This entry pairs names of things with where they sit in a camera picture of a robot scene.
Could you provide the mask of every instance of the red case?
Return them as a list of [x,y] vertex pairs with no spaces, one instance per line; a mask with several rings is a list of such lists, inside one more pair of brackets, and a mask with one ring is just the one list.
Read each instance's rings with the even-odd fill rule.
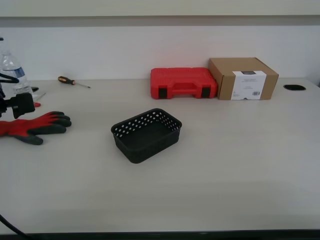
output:
[[151,96],[172,99],[174,95],[214,98],[217,82],[205,67],[154,68],[151,70]]

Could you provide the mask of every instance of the brown box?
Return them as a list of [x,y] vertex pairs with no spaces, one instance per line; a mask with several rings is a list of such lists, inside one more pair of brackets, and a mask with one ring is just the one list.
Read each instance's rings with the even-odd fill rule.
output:
[[210,58],[208,68],[218,84],[220,100],[270,99],[279,77],[256,57]]

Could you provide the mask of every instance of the screwdriver handle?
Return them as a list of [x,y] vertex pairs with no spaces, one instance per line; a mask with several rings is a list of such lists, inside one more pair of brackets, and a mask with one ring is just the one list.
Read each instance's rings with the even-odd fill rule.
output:
[[75,80],[71,80],[65,76],[59,76],[58,77],[58,81],[63,83],[63,84],[71,84],[71,85],[75,85],[76,81]]

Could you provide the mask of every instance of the plastic bottle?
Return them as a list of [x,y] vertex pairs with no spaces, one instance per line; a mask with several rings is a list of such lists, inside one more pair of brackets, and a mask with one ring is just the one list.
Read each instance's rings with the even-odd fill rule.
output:
[[0,61],[0,71],[8,76],[19,79],[19,83],[13,86],[15,94],[30,93],[33,94],[32,88],[27,80],[26,74],[21,67],[18,59],[4,46],[4,39],[0,36],[0,51],[2,55]]

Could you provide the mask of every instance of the mesh basket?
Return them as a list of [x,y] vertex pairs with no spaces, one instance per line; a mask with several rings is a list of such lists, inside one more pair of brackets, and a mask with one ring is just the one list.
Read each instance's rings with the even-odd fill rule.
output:
[[179,140],[182,123],[155,108],[111,128],[115,145],[134,164],[139,164]]

